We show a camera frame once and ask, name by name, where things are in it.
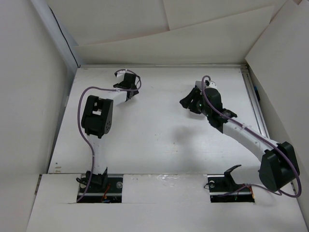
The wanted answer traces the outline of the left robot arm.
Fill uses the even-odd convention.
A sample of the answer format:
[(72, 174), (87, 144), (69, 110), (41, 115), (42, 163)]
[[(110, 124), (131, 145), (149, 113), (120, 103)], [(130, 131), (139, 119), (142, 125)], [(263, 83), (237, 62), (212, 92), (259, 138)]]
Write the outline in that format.
[[(133, 71), (120, 69), (114, 74), (116, 77), (121, 76), (122, 79), (119, 83), (114, 84), (112, 89), (87, 87), (78, 102), (78, 130), (91, 150), (91, 168), (86, 172), (84, 178), (78, 179), (80, 184), (85, 185), (85, 191), (101, 192), (106, 189), (108, 168), (106, 154), (103, 151), (106, 140), (103, 139), (103, 136), (111, 130), (113, 108), (132, 99), (139, 94), (141, 88), (141, 78)], [(81, 113), (83, 98), (90, 90), (106, 91), (107, 97), (89, 95), (84, 111)]]

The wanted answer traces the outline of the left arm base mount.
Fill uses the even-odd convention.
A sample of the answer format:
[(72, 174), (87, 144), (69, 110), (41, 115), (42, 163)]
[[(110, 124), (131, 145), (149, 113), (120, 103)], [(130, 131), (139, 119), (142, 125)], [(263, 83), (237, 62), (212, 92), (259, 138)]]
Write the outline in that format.
[(77, 177), (79, 190), (77, 203), (121, 203), (123, 190), (123, 175), (108, 174), (107, 169), (103, 174), (92, 174), (90, 184), (87, 182), (90, 171)]

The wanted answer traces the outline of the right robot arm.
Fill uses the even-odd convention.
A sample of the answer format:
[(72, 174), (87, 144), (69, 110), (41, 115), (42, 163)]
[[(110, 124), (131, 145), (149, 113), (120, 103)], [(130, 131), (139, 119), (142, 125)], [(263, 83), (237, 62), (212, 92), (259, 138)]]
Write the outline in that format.
[(183, 108), (206, 116), (209, 124), (251, 151), (260, 161), (261, 183), (270, 191), (279, 191), (293, 180), (300, 186), (300, 171), (293, 146), (270, 140), (237, 121), (237, 114), (223, 108), (221, 95), (215, 88), (194, 87), (180, 100)]

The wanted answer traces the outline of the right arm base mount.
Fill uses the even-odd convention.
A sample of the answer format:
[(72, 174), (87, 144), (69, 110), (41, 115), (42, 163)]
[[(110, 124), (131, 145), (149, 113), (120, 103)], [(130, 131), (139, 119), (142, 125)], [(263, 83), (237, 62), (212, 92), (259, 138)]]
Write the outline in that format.
[(207, 183), (204, 189), (209, 191), (211, 203), (254, 203), (254, 195), (251, 187), (245, 184), (237, 184), (231, 173), (241, 165), (235, 165), (227, 169), (223, 174), (207, 175)]

